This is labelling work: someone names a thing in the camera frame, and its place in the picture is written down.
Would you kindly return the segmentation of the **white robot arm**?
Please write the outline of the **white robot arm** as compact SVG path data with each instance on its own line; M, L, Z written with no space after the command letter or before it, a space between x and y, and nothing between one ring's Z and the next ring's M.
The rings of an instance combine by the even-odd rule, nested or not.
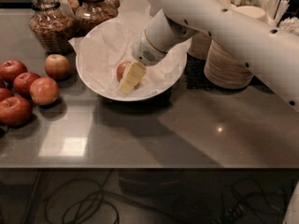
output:
M299 36L254 20L219 0L161 0L135 37L132 56L146 66L198 32L209 35L295 111L299 111Z

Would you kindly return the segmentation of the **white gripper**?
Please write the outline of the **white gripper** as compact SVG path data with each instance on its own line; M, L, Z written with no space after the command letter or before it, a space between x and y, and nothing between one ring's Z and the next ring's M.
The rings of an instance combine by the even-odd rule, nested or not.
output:
M146 66L156 65L167 54L166 40L162 34L148 29L138 34L131 49L133 58L138 62L130 62L119 81L120 90L126 94L130 93L146 75Z

